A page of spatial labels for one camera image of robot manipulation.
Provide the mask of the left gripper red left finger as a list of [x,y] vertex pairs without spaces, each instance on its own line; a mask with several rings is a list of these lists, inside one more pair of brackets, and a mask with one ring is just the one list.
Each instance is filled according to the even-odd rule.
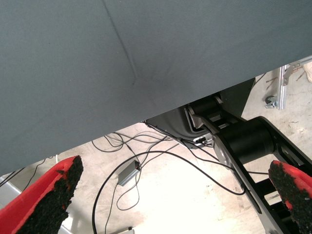
[[0,211],[2,234],[56,234],[68,217],[83,172],[80,156],[66,158]]

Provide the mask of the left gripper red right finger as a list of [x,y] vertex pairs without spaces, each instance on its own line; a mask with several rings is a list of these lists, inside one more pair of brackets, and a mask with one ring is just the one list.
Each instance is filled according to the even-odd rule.
[[312,177],[302,170],[278,160],[271,162],[269,179],[289,210],[299,233],[312,232]]

